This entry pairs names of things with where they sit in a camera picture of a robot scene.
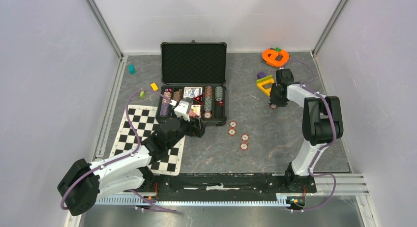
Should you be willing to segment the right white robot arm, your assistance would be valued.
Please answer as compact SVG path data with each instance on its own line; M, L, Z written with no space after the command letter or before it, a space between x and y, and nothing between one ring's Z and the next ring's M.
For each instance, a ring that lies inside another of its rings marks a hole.
M340 99L309 90L305 84L295 82L290 69L276 71L269 105L285 107L294 102L303 109L303 144L296 158L289 163L284 174L283 186L296 192L308 188L314 182L314 167L322 153L344 132Z

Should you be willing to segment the black poker carrying case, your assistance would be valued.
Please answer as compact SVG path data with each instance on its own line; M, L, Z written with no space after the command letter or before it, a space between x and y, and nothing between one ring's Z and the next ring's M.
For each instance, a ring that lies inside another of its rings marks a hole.
M163 42L161 50L161 93L165 88L172 88L172 97L175 91L182 92L185 87L211 86L212 118L205 119L204 105L201 105L201 118L209 126L222 126L227 121L226 103L226 58L227 44L225 42ZM223 102L221 107L215 100L215 88L223 87Z

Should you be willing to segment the grey green chip roll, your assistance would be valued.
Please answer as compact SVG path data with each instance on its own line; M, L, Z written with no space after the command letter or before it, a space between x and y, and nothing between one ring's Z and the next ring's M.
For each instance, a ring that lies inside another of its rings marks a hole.
M220 102L223 100L223 87L217 86L215 88L215 94L214 94L215 100L217 102Z

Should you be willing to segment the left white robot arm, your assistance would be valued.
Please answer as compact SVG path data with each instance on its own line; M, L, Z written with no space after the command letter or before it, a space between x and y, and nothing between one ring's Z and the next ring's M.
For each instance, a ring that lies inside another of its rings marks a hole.
M84 158L74 162L57 186L61 209L78 216L107 196L139 188L151 190L154 175L149 166L168 156L184 136L200 138L205 133L202 120L189 115L192 102L191 98L175 102L174 117L166 119L136 148L99 162L88 163Z

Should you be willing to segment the brown 100 chip roll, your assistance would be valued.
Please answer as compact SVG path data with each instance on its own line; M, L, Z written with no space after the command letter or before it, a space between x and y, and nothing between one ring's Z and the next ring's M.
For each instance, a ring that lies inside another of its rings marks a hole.
M175 91L173 94L173 100L176 102L179 102L182 99L182 92L181 91Z

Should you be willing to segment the pink brown chip roll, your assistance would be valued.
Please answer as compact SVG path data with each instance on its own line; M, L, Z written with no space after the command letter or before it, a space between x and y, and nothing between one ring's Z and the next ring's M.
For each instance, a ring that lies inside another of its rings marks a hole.
M171 97L172 97L172 93L170 91L165 91L163 92L164 98L162 103L163 104L170 104L171 103Z

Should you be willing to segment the brown poker chip roll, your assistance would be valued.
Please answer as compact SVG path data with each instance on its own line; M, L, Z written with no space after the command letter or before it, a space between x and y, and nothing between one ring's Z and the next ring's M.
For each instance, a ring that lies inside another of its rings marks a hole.
M205 99L208 100L212 100L212 94L213 94L213 89L211 86L206 86L205 87Z

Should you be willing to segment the green blue chip roll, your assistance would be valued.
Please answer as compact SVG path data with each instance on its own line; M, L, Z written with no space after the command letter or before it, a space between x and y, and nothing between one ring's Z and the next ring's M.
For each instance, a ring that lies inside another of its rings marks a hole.
M212 111L212 98L205 98L204 101L204 111L211 112Z

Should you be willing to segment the purple poker chip roll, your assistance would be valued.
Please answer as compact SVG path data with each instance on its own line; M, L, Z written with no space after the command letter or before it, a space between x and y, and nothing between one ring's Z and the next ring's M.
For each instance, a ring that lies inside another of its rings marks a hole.
M169 117L170 116L170 111L171 111L171 105L170 104L162 104L160 107L160 113L159 115L161 117Z

